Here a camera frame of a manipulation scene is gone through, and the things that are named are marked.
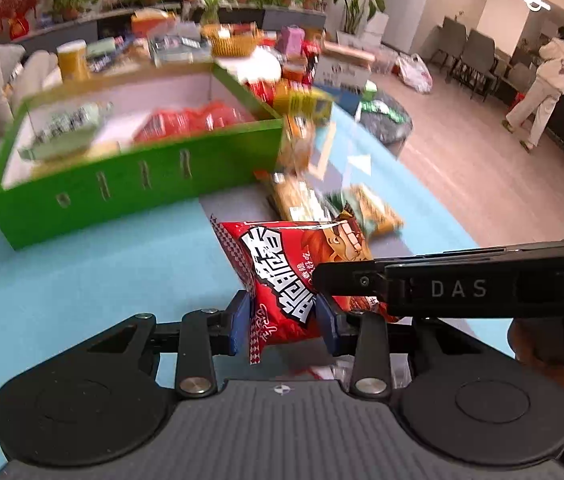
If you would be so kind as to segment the person's right hand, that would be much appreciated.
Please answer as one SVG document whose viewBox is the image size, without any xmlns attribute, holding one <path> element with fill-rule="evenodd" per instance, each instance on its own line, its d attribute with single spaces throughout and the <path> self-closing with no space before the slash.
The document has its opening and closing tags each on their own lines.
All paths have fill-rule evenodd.
<svg viewBox="0 0 564 480">
<path fill-rule="evenodd" d="M 564 365 L 546 362 L 538 358 L 536 341 L 532 333 L 523 326 L 521 320 L 513 320 L 508 330 L 508 343 L 515 359 L 541 374 L 553 379 L 564 389 Z"/>
</svg>

